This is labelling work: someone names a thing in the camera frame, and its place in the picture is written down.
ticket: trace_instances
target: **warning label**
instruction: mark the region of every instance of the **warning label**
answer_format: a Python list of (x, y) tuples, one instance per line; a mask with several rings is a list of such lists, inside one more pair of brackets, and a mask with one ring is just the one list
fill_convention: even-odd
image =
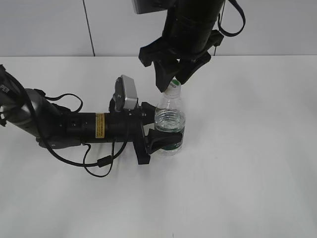
[(105, 114), (96, 113), (96, 139), (105, 137)]

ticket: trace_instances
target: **white bottle cap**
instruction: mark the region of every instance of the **white bottle cap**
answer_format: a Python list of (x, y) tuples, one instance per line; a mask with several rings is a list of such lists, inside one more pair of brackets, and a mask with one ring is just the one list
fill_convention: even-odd
[(164, 95), (171, 99), (178, 98), (180, 96), (181, 86), (181, 83), (177, 79), (173, 79), (164, 92)]

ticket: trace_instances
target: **black cylindrical joint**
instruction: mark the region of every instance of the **black cylindrical joint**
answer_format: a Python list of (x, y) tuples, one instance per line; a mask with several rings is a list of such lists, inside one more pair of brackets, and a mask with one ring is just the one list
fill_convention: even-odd
[[(44, 136), (56, 133), (59, 129), (60, 112), (35, 90), (27, 88), (26, 92), (30, 97), (39, 126), (42, 129)], [(12, 108), (12, 106), (4, 106), (3, 110), (9, 111)], [(8, 118), (8, 121), (35, 137), (39, 136), (27, 105), (24, 105), (20, 110), (12, 114)]]
[[(84, 143), (123, 142), (127, 132), (124, 113), (76, 113), (66, 117), (66, 137), (79, 138)], [(128, 141), (133, 140), (130, 131)]]
[(163, 38), (185, 54), (206, 46), (224, 0), (178, 0), (167, 12)]

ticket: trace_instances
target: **black cable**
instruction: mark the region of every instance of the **black cable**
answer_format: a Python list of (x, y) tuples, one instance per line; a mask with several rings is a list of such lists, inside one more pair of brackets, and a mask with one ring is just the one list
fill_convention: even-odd
[[(85, 153), (85, 156), (84, 156), (84, 160), (83, 160), (83, 164), (85, 165), (85, 161), (86, 161), (86, 157), (88, 155), (88, 152), (90, 151), (91, 149), (91, 144), (83, 144), (83, 145), (87, 145), (88, 146), (88, 149)], [(94, 177), (97, 177), (97, 178), (104, 178), (106, 176), (108, 176), (112, 170), (112, 166), (113, 166), (113, 161), (114, 161), (114, 145), (115, 145), (115, 140), (112, 142), (112, 150), (111, 150), (111, 164), (110, 164), (110, 168), (108, 170), (108, 173), (106, 173), (105, 175), (96, 175), (92, 172), (90, 172), (88, 170), (88, 168), (86, 166), (84, 166), (84, 169), (87, 171), (87, 173), (89, 173), (90, 175), (94, 176)]]
[[(126, 147), (126, 145), (128, 143), (129, 133), (130, 133), (130, 124), (129, 124), (129, 122), (127, 122), (126, 125), (127, 125), (127, 131), (126, 131), (126, 134), (125, 134), (125, 138), (124, 138), (123, 144), (122, 144), (120, 150), (114, 155), (113, 159), (118, 158), (122, 154), (122, 152), (124, 151), (124, 149), (125, 149), (125, 147)], [(99, 159), (98, 161), (106, 159), (107, 157), (108, 156), (103, 157), (103, 158)]]
[[(226, 0), (224, 0), (223, 6), (222, 6), (222, 12), (221, 12), (220, 25), (222, 24), (222, 18), (223, 18), (224, 6), (225, 6), (225, 5), (226, 5)], [(216, 46), (216, 47), (214, 48), (214, 53), (213, 53), (213, 56), (215, 56), (215, 55), (216, 55), (217, 47), (218, 47), (218, 46)]]
[(73, 97), (75, 97), (75, 98), (77, 98), (77, 99), (80, 100), (80, 106), (79, 106), (79, 108), (78, 108), (77, 110), (71, 112), (71, 113), (78, 113), (78, 112), (80, 112), (80, 110), (83, 108), (84, 102), (83, 102), (83, 100), (80, 99), (80, 97), (78, 97), (78, 96), (75, 95), (75, 94), (65, 93), (65, 94), (62, 94), (62, 95), (60, 95), (60, 96), (58, 96), (58, 97), (55, 97), (55, 98), (50, 98), (50, 97), (46, 97), (46, 96), (45, 96), (44, 98), (47, 99), (47, 100), (49, 100), (49, 101), (58, 101), (58, 100), (62, 99), (62, 98), (65, 97), (65, 96), (73, 96)]
[[(87, 169), (86, 166), (84, 166), (84, 169), (85, 169), (90, 175), (95, 176), (95, 177), (98, 177), (98, 178), (104, 178), (104, 177), (108, 176), (108, 175), (110, 174), (111, 169), (112, 169), (112, 165), (113, 165), (114, 159), (118, 158), (118, 157), (122, 154), (122, 152), (124, 151), (124, 149), (125, 149), (125, 147), (126, 147), (126, 145), (127, 145), (127, 143), (128, 143), (129, 133), (130, 133), (130, 125), (129, 125), (129, 123), (127, 122), (127, 131), (126, 131), (126, 135), (125, 135), (125, 138), (124, 138), (124, 142), (123, 142), (123, 144), (122, 144), (120, 150), (119, 150), (116, 154), (114, 154), (114, 144), (115, 144), (115, 142), (116, 142), (116, 139), (112, 142), (112, 150), (111, 150), (111, 156), (110, 156), (111, 162), (109, 163), (109, 164), (110, 164), (110, 168), (109, 168), (109, 171), (108, 171), (108, 173), (107, 173), (106, 175), (96, 175), (96, 174), (90, 172), (90, 171)], [(91, 145), (90, 145), (90, 144), (83, 144), (83, 145), (87, 145), (87, 146), (88, 146), (88, 149), (87, 149), (87, 151), (86, 151), (86, 153), (85, 153), (85, 156), (84, 156), (84, 159), (83, 159), (83, 165), (85, 165), (85, 164), (86, 164), (86, 163), (85, 163), (86, 157), (87, 157), (87, 155), (88, 155), (88, 152), (89, 152), (90, 149), (91, 149)], [(106, 166), (106, 165), (109, 165), (109, 164), (107, 163), (107, 162), (108, 162), (108, 158), (109, 158), (109, 156), (106, 156), (106, 157), (103, 157), (103, 158), (101, 158), (101, 159), (98, 159), (98, 162), (100, 162), (100, 164), (102, 164), (102, 166), (99, 166), (99, 167), (104, 167), (104, 166)]]
[(28, 109), (29, 109), (29, 111), (30, 111), (31, 117), (32, 117), (32, 119), (33, 119), (33, 121), (34, 121), (34, 124), (35, 124), (35, 126), (36, 126), (36, 129), (37, 129), (37, 131), (38, 131), (38, 133), (39, 133), (39, 136), (40, 136), (42, 142), (44, 143), (45, 147), (47, 148), (47, 150), (48, 150), (55, 158), (57, 158), (58, 160), (60, 160), (60, 161), (62, 161), (62, 162), (64, 162), (64, 163), (66, 163), (66, 164), (69, 164), (69, 165), (73, 165), (73, 166), (77, 166), (77, 167), (84, 167), (84, 166), (85, 166), (85, 167), (95, 167), (95, 166), (98, 166), (99, 163), (93, 163), (93, 164), (86, 164), (86, 165), (84, 165), (84, 164), (80, 164), (80, 163), (77, 163), (77, 162), (73, 162), (73, 161), (67, 160), (67, 159), (61, 157), (60, 155), (58, 155), (58, 154), (52, 149), (52, 147), (49, 145), (48, 141), (46, 140), (46, 138), (45, 138), (45, 136), (44, 136), (44, 134), (43, 134), (43, 132), (42, 132), (42, 129), (40, 128), (37, 115), (36, 115), (36, 113), (35, 113), (35, 110), (34, 110), (34, 108), (33, 108), (33, 105), (32, 105), (32, 102), (31, 102), (31, 100), (30, 100), (30, 98), (29, 98), (28, 93), (26, 92), (25, 88), (21, 85), (21, 83), (20, 83), (16, 78), (14, 78), (14, 77), (13, 77), (12, 75), (10, 75), (9, 73), (8, 73), (8, 75), (9, 75), (9, 77), (8, 77), (9, 80), (11, 80), (11, 81), (15, 84), (15, 86), (19, 88), (20, 93), (21, 93), (23, 99), (25, 100), (25, 104), (27, 105), (27, 107), (28, 107)]

